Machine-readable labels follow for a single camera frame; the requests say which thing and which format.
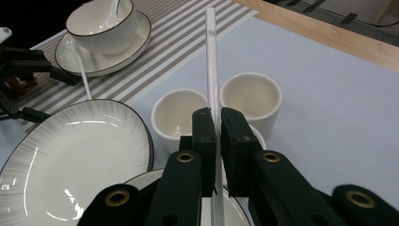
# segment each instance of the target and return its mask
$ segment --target striped tablecloth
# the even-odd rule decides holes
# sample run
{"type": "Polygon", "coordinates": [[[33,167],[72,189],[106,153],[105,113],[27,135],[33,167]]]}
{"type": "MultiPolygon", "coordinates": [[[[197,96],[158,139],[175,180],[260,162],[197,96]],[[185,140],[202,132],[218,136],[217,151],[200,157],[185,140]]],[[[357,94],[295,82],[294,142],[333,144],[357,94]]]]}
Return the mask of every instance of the striped tablecloth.
{"type": "MultiPolygon", "coordinates": [[[[132,105],[205,51],[206,8],[216,9],[219,40],[256,13],[250,8],[224,0],[135,0],[135,4],[136,9],[146,14],[152,22],[147,49],[126,68],[89,78],[93,99],[112,99],[132,105]]],[[[34,47],[43,50],[55,66],[56,45],[65,33],[62,31],[34,47]]],[[[50,78],[48,73],[38,73],[37,77],[39,84],[18,100],[19,108],[28,106],[53,114],[87,99],[83,82],[72,87],[50,78]]],[[[23,124],[27,131],[35,125],[28,121],[23,124]]]]}

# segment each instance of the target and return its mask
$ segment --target ceramic cup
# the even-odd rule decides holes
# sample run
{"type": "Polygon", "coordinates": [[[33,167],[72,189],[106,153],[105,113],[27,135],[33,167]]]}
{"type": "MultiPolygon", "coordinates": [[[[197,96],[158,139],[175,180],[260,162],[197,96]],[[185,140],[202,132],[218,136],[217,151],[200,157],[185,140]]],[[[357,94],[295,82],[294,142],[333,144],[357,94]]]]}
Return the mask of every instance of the ceramic cup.
{"type": "Polygon", "coordinates": [[[206,106],[206,97],[192,89],[173,90],[155,104],[152,128],[170,153],[179,150],[180,136],[192,135],[192,114],[206,106]]]}
{"type": "Polygon", "coordinates": [[[66,28],[77,43],[90,52],[117,55],[132,43],[138,27],[132,0],[120,0],[117,24],[105,21],[112,1],[96,0],[85,3],[68,17],[66,28]]]}
{"type": "Polygon", "coordinates": [[[220,89],[220,104],[241,111],[267,140],[279,113],[282,94],[270,77],[261,73],[240,73],[220,89]]]}

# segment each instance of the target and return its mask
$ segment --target white plate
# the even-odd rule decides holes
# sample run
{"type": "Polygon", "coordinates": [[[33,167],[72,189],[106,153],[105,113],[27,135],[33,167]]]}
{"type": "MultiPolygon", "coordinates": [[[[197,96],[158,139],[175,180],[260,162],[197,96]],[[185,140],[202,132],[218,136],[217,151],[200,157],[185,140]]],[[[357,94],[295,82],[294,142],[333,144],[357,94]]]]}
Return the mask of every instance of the white plate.
{"type": "MultiPolygon", "coordinates": [[[[133,178],[132,180],[126,182],[125,184],[130,186],[135,186],[137,189],[142,189],[143,187],[154,182],[162,176],[164,171],[154,170],[146,172],[142,175],[133,178]]],[[[229,226],[249,226],[249,221],[247,215],[242,209],[240,203],[235,198],[229,198],[229,192],[223,190],[223,203],[224,203],[224,217],[225,225],[229,226]]],[[[201,211],[201,225],[210,226],[211,225],[211,205],[210,198],[202,198],[202,211],[201,211]]]]}
{"type": "MultiPolygon", "coordinates": [[[[150,40],[152,25],[150,19],[142,12],[138,11],[136,18],[139,20],[137,34],[133,37],[129,48],[119,55],[95,54],[78,45],[86,76],[101,76],[116,72],[132,63],[141,55],[150,40]]],[[[74,39],[70,34],[66,34],[61,39],[56,47],[56,63],[63,70],[80,75],[73,42],[74,39]]]]}
{"type": "Polygon", "coordinates": [[[105,187],[152,169],[148,128],[127,105],[87,101],[58,111],[0,174],[0,225],[76,225],[105,187]]]}

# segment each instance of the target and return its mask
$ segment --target dish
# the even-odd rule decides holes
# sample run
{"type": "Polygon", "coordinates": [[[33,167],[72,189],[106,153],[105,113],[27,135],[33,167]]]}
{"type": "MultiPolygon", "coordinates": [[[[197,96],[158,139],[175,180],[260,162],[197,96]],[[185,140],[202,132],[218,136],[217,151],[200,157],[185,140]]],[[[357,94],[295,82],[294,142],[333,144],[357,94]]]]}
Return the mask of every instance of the dish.
{"type": "MultiPolygon", "coordinates": [[[[126,182],[125,184],[135,186],[137,189],[154,182],[156,179],[162,176],[164,171],[162,169],[146,172],[126,182]]],[[[230,226],[249,226],[247,215],[242,209],[240,203],[235,198],[229,198],[229,192],[224,188],[223,190],[223,202],[224,202],[224,216],[225,225],[230,226]]],[[[202,198],[202,212],[201,212],[201,225],[211,225],[211,199],[202,198]]]]}
{"type": "MultiPolygon", "coordinates": [[[[142,12],[136,12],[136,18],[139,20],[137,33],[129,48],[118,55],[102,55],[91,53],[89,50],[77,45],[79,48],[86,76],[102,76],[116,72],[137,59],[146,49],[150,40],[152,24],[150,19],[142,12]]],[[[80,75],[80,69],[76,62],[74,52],[75,40],[70,34],[66,34],[56,47],[56,63],[58,66],[75,75],[80,75]]]]}
{"type": "Polygon", "coordinates": [[[0,173],[0,225],[76,225],[105,187],[152,169],[143,120],[127,105],[93,100],[39,124],[0,173]]]}

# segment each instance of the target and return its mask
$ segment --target table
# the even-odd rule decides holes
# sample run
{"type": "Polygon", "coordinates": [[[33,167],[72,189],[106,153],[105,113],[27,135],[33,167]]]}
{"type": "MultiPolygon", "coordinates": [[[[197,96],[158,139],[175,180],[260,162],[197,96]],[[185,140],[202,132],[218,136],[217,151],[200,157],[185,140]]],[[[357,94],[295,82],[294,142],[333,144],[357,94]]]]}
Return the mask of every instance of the table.
{"type": "MultiPolygon", "coordinates": [[[[280,85],[268,149],[285,154],[327,194],[338,185],[364,186],[399,209],[399,49],[262,1],[236,2],[260,13],[218,43],[220,82],[258,72],[280,85]]],[[[205,54],[190,60],[130,104],[150,127],[156,169],[168,152],[151,128],[155,102],[178,88],[206,93],[205,54]]],[[[24,129],[19,121],[0,126],[3,164],[24,129]]]]}

